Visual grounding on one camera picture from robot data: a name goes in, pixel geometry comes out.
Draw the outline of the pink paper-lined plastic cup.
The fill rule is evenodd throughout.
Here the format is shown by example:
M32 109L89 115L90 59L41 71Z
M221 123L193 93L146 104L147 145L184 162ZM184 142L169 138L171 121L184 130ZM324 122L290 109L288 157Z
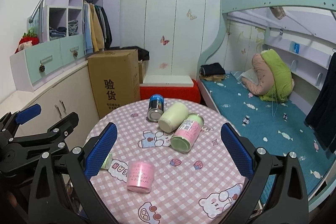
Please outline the pink paper-lined plastic cup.
M130 161L127 172L127 190L149 193L154 181L155 167L149 162Z

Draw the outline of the small light green cup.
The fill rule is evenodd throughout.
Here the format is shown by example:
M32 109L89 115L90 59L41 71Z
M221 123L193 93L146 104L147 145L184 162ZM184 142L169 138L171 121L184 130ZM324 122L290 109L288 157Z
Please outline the small light green cup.
M108 170L112 164L112 161L113 161L113 157L112 157L112 154L109 153L108 156L105 158L102 166L101 166L101 169L104 169L104 170Z

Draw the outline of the cream yellow cup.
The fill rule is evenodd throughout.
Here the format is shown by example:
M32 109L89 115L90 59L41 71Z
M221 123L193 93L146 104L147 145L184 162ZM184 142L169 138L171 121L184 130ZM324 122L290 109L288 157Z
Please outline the cream yellow cup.
M172 133L189 115L186 105L181 102L172 104L158 121L159 128L166 133Z

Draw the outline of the cream low cabinet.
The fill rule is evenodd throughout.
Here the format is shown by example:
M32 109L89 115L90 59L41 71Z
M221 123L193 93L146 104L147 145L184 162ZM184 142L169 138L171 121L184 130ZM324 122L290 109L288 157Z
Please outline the cream low cabinet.
M62 72L34 92L16 91L1 103L1 116L39 104L39 116L20 126L17 136L44 133L71 112L79 116L79 123L66 138L69 148L82 146L99 121L94 101L88 65L84 61Z

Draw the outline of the teal drawer unit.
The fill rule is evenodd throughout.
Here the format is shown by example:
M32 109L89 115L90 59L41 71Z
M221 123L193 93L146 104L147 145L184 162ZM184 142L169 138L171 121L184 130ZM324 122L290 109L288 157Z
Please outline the teal drawer unit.
M75 35L26 48L10 56L10 65L16 89L33 92L84 60L84 37Z

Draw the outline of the teal patterned mattress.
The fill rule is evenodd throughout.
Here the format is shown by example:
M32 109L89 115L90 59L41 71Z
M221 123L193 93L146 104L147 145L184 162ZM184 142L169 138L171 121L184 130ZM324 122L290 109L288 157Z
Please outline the teal patterned mattress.
M222 116L255 147L280 156L295 152L308 196L317 191L335 155L325 152L317 134L304 124L306 115L297 105L291 101L262 101L233 75L226 75L222 81L203 80L202 84Z

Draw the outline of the red strawberry plush toy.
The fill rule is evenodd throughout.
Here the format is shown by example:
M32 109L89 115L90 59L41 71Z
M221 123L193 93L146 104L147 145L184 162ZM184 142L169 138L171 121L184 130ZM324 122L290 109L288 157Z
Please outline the red strawberry plush toy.
M20 39L15 53L18 53L26 48L39 44L39 38L34 31L34 28L29 28L27 33L24 33Z

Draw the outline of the brown cardboard box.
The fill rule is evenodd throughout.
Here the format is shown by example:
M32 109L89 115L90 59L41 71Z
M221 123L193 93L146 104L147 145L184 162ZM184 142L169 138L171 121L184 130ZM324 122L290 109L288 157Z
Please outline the brown cardboard box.
M100 118L141 99L137 50L112 50L88 57L91 88Z

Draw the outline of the blue labelled metal can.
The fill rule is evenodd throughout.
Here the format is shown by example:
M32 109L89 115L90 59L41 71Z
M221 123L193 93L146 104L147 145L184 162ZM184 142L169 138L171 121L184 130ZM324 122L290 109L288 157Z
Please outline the blue labelled metal can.
M164 98L160 94L154 94L149 99L147 118L151 122L157 122L164 113Z

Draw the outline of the pink checkered tablecloth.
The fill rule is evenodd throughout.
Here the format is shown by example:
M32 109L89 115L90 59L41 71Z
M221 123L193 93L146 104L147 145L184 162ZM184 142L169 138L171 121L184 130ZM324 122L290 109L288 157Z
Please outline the pink checkered tablecloth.
M94 137L110 122L117 126L112 164L91 183L119 223L217 223L238 200L244 184L221 140L226 118L185 101L205 123L190 152L180 153L170 147L171 136L147 120L148 104L143 100L117 108L91 130L89 136ZM149 193L127 189L130 161L154 165Z

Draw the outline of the tall pink green jar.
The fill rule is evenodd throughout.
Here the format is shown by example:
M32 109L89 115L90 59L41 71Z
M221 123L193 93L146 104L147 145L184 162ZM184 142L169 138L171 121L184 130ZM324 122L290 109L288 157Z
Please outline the tall pink green jar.
M202 116L197 113L189 114L170 139L172 149L188 153L197 140L203 125Z

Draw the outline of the hanging clothes row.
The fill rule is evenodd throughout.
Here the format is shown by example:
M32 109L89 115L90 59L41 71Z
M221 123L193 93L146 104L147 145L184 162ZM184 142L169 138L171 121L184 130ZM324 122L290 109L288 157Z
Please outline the hanging clothes row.
M82 22L85 54L108 50L113 40L104 8L84 0Z

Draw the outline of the green pink rolled quilt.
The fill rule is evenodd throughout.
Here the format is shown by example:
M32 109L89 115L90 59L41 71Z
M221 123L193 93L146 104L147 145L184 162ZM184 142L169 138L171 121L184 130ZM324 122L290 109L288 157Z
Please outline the green pink rolled quilt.
M293 91L289 67L275 50L264 50L252 57L251 71L256 79L250 80L246 72L241 74L241 82L262 101L286 102Z

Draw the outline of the red storage box white lid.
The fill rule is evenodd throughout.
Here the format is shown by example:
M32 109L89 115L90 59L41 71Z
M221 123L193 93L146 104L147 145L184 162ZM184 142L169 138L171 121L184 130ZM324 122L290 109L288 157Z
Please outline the red storage box white lid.
M201 102L197 82L190 76L146 75L140 84L141 99L149 99L154 94L160 94L164 98Z

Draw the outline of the white pillow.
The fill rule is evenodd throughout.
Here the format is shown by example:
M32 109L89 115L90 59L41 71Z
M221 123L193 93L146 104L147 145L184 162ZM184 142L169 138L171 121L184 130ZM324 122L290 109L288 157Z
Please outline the white pillow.
M250 82L254 83L255 85L257 85L259 83L259 79L257 76L256 71L251 68L245 72L243 72L240 77L245 78L247 80L249 80Z

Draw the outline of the dark folded clothes pile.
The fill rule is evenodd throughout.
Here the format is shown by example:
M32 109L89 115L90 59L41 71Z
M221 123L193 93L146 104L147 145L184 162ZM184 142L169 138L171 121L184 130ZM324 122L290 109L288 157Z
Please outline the dark folded clothes pile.
M199 69L199 78L206 81L221 81L226 71L219 63L202 65Z

